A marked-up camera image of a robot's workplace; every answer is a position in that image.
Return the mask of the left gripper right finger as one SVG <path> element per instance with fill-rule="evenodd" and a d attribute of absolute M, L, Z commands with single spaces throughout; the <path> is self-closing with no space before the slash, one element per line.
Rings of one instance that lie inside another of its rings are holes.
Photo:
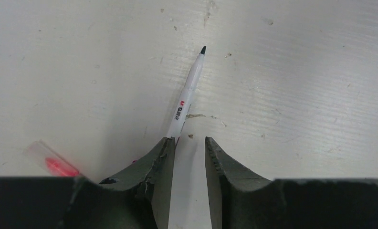
<path fill-rule="evenodd" d="M 214 229 L 378 229 L 378 179 L 268 180 L 205 138 Z"/>

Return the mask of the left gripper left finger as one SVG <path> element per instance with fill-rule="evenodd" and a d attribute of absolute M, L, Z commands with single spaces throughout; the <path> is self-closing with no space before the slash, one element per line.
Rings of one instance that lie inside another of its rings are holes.
<path fill-rule="evenodd" d="M 0 229 L 166 229 L 176 143 L 94 183 L 76 177 L 0 177 Z"/>

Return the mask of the black green pen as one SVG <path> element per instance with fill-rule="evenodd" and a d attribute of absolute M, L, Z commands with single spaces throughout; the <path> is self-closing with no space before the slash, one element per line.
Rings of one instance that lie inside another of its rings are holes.
<path fill-rule="evenodd" d="M 206 48 L 207 46 L 203 46 L 188 73 L 186 82 L 179 96 L 178 104 L 175 108 L 172 120 L 167 131 L 166 137 L 173 137 L 175 139 L 175 145 L 177 145 L 181 136 L 186 116 L 191 107 L 193 95 L 202 73 Z"/>

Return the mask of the pink pen cap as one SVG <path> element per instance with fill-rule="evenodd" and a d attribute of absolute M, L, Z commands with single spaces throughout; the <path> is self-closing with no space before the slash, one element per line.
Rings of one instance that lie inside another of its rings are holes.
<path fill-rule="evenodd" d="M 52 176 L 82 176 L 82 173 L 76 167 L 71 165 L 42 140 L 32 142 L 23 150 L 23 154 Z"/>

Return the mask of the pink pen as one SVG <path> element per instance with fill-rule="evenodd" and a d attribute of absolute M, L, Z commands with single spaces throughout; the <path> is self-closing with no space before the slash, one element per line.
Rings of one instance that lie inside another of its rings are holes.
<path fill-rule="evenodd" d="M 80 175 L 79 170 L 61 159 L 47 157 L 45 158 L 45 164 L 49 173 L 54 176 L 74 177 Z"/>

